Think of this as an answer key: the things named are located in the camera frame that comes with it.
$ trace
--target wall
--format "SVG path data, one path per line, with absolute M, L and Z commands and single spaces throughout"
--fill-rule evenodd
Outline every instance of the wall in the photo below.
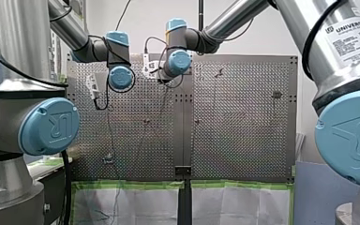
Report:
M 86 14 L 91 34 L 104 35 L 114 30 L 128 0 L 87 1 Z M 233 0 L 205 0 L 205 24 L 212 22 Z M 360 7 L 360 0 L 355 1 Z M 197 0 L 132 0 L 121 23 L 121 31 L 130 36 L 132 53 L 142 53 L 144 41 L 150 36 L 164 38 L 166 21 L 184 18 L 190 27 L 198 27 Z M 150 52 L 160 53 L 162 44 L 151 42 Z M 279 13 L 267 9 L 256 19 L 249 31 L 239 39 L 222 45 L 218 53 L 226 54 L 299 54 L 291 35 Z M 311 103 L 317 91 L 300 67 L 298 80 L 297 131 L 307 135 L 301 159 L 323 163 L 314 142 L 317 115 Z

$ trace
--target robotic arm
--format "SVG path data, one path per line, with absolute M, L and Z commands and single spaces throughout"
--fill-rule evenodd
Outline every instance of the robotic arm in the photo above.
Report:
M 63 152 L 78 133 L 78 110 L 52 73 L 50 26 L 78 61 L 107 61 L 111 89 L 132 84 L 127 34 L 92 41 L 57 0 L 0 0 L 0 63 L 7 68 L 0 84 L 0 224 L 43 224 L 43 185 L 31 178 L 23 154 Z
M 215 53 L 233 32 L 275 6 L 303 54 L 303 68 L 318 87 L 316 144 L 337 173 L 360 185 L 360 12 L 353 0 L 238 0 L 201 32 L 182 19 L 167 23 L 171 80 L 188 70 L 186 50 Z
M 132 85 L 134 74 L 130 68 L 128 34 L 111 31 L 106 37 L 88 36 L 59 0 L 49 0 L 49 16 L 52 30 L 66 42 L 77 62 L 107 61 L 111 89 L 125 90 Z

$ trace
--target cable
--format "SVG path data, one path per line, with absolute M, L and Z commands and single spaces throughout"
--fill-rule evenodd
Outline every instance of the cable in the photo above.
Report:
M 241 34 L 239 34 L 239 35 L 236 36 L 236 37 L 229 38 L 229 39 L 220 39 L 220 38 L 217 38 L 217 37 L 212 37 L 212 36 L 210 36 L 209 34 L 207 34 L 206 32 L 203 32 L 203 33 L 204 33 L 207 37 L 209 37 L 209 38 L 211 38 L 211 39 L 213 39 L 213 40 L 215 40 L 215 41 L 219 41 L 219 42 L 232 41 L 232 40 L 235 40 L 235 39 L 240 38 L 241 36 L 243 36 L 243 35 L 247 32 L 247 30 L 250 28 L 250 26 L 253 24 L 253 21 L 254 21 L 254 18 L 252 18 L 252 19 L 250 20 L 249 25 L 247 26 L 247 28 L 246 28 Z
M 95 99 L 93 99 L 93 102 L 95 103 L 95 108 L 96 108 L 96 110 L 97 111 L 105 111 L 105 110 L 107 110 L 107 108 L 108 108 L 108 105 L 109 105 L 109 103 L 110 103 L 110 97 L 109 97 L 109 94 L 108 94 L 108 87 L 109 87 L 109 76 L 107 76 L 107 81 L 106 81 L 106 91 L 105 91 L 105 97 L 106 97 L 106 104 L 105 104 L 105 106 L 103 107 L 103 108 L 100 108 L 99 106 L 98 106 L 98 100 L 95 98 Z
M 322 14 L 320 19 L 315 23 L 315 25 L 312 27 L 311 31 L 309 32 L 306 43 L 303 49 L 302 53 L 302 63 L 303 63 L 303 70 L 306 73 L 306 75 L 313 81 L 311 71 L 309 70 L 309 53 L 311 51 L 312 43 L 315 40 L 315 37 L 317 36 L 318 32 L 320 31 L 321 27 L 323 26 L 323 23 L 327 19 L 327 17 L 336 9 L 341 7 L 343 4 L 347 3 L 348 0 L 337 0 L 334 4 L 332 4 L 329 8 L 325 10 L 325 12 Z
M 167 45 L 166 41 L 164 41 L 163 39 L 161 38 L 158 38 L 158 37 L 149 37 L 145 43 L 144 43 L 144 53 L 148 53 L 148 41 L 150 41 L 151 39 L 155 39 L 159 42 L 162 42 L 163 44 L 165 44 L 165 46 Z
M 64 6 L 64 8 L 68 8 L 68 10 L 63 15 L 60 15 L 60 16 L 58 16 L 56 18 L 51 19 L 50 20 L 51 23 L 59 21 L 59 20 L 65 18 L 72 11 L 72 6 Z
M 112 149 L 112 152 L 113 152 L 113 160 L 114 160 L 113 169 L 114 169 L 117 181 L 119 182 L 119 184 L 121 184 L 121 176 L 120 176 L 118 168 L 117 168 L 117 165 L 118 165 L 117 161 L 116 161 L 117 157 L 116 157 L 116 151 L 114 149 L 113 128 L 111 126 L 110 111 L 106 111 L 106 115 L 107 115 L 107 125 L 108 125 L 108 129 L 109 129 L 109 132 L 110 132 L 110 137 L 111 137 L 111 149 Z M 115 202 L 113 204 L 113 216 L 112 216 L 112 223 L 111 223 L 112 225 L 115 222 L 115 208 L 118 207 L 118 211 L 119 211 L 118 198 L 119 198 L 120 193 L 121 193 L 121 186 L 119 185 L 118 191 L 115 194 Z
M 116 25 L 116 29 L 115 29 L 116 31 L 118 30 L 119 25 L 121 24 L 121 21 L 122 21 L 122 19 L 124 18 L 125 13 L 126 13 L 127 10 L 128 10 L 128 6 L 129 6 L 130 2 L 131 2 L 131 0 L 128 0 L 128 1 L 127 1 L 127 5 L 125 6 L 124 12 L 122 12 L 121 18 L 119 19 L 118 24 Z
M 68 84 L 66 83 L 56 83 L 56 82 L 45 82 L 45 81 L 42 81 L 42 80 L 39 80 L 37 78 L 34 78 L 34 77 L 31 77 L 21 71 L 19 71 L 17 68 L 15 68 L 14 66 L 12 66 L 8 61 L 6 61 L 1 55 L 0 55 L 0 64 L 2 64 L 3 66 L 5 66 L 5 68 L 8 68 L 10 69 L 11 71 L 19 74 L 20 76 L 28 79 L 28 80 L 31 80 L 31 81 L 34 81 L 34 82 L 38 82 L 38 83 L 44 83 L 44 84 L 47 84 L 47 85 L 50 85 L 50 86 L 55 86 L 55 87 L 68 87 Z
M 201 31 L 195 30 L 193 28 L 189 28 L 189 29 L 192 30 L 193 32 L 195 32 L 197 34 L 197 36 L 198 36 L 197 49 L 200 46 L 200 43 L 202 43 L 202 45 L 203 45 L 203 52 L 197 52 L 197 54 L 199 56 L 205 55 L 205 53 L 206 53 L 206 43 L 205 43 L 205 40 L 203 39 L 203 37 L 201 35 Z
M 277 3 L 274 2 L 274 0 L 267 0 L 268 4 L 270 4 L 271 7 L 278 10 Z
M 69 160 L 67 150 L 61 153 L 64 163 L 64 172 L 66 174 L 66 213 L 64 215 L 64 225 L 69 224 L 69 218 L 71 215 L 71 169 L 69 168 Z
M 159 66 L 159 70 L 157 71 L 157 75 L 159 76 L 159 80 L 161 83 L 163 83 L 166 87 L 168 88 L 171 88 L 171 89 L 174 89 L 174 88 L 177 88 L 179 87 L 182 83 L 183 83 L 183 80 L 184 80 L 184 74 L 181 75 L 181 81 L 179 82 L 179 84 L 177 84 L 176 86 L 170 86 L 168 84 L 166 84 L 164 81 L 162 81 L 162 77 L 160 76 L 160 71 L 162 70 L 162 68 L 160 67 L 160 62 L 162 61 L 162 58 L 163 58 L 163 54 L 165 53 L 165 51 L 168 49 L 168 47 L 166 47 L 165 49 L 163 49 L 162 51 L 162 54 L 160 55 L 159 57 L 159 61 L 158 61 L 158 66 Z

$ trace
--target light blue joint cap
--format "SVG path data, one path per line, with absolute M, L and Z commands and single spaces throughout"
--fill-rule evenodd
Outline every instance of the light blue joint cap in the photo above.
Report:
M 169 56 L 168 66 L 172 75 L 182 75 L 191 66 L 191 56 L 184 50 L 177 50 Z
M 181 28 L 187 27 L 187 22 L 181 18 L 173 18 L 166 22 L 166 32 Z
M 129 46 L 129 37 L 128 34 L 121 31 L 110 31 L 106 35 L 106 39 L 109 41 L 118 43 L 120 45 Z
M 323 110 L 315 142 L 332 169 L 360 185 L 360 91 L 336 99 Z
M 111 88 L 124 90 L 131 86 L 132 75 L 130 69 L 123 66 L 114 67 L 110 71 L 109 84 Z
M 54 155 L 66 150 L 75 139 L 80 115 L 63 97 L 42 101 L 22 121 L 19 144 L 31 156 Z

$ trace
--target perforated metal board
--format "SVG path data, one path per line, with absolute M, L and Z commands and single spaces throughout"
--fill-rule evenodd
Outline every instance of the perforated metal board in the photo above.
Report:
M 96 111 L 85 86 L 86 76 L 107 72 L 106 65 L 69 64 L 68 98 L 82 119 L 72 147 L 79 154 L 75 179 L 173 180 L 175 166 L 191 166 L 192 179 L 289 181 L 296 57 L 194 57 L 192 75 L 174 90 L 146 80 L 142 63 L 132 56 L 136 85 L 126 94 L 111 92 L 107 112 Z M 110 154 L 112 163 L 104 163 Z
M 197 57 L 193 78 L 192 179 L 289 181 L 297 58 Z
M 67 94 L 81 115 L 73 147 L 79 154 L 73 168 L 76 180 L 174 179 L 173 91 L 141 75 L 143 60 L 139 55 L 132 56 L 131 61 L 137 74 L 134 88 L 125 94 L 110 92 L 109 110 L 105 112 L 96 111 L 85 81 L 92 73 L 107 73 L 106 64 L 68 65 Z M 98 101 L 100 107 L 104 104 L 104 98 Z

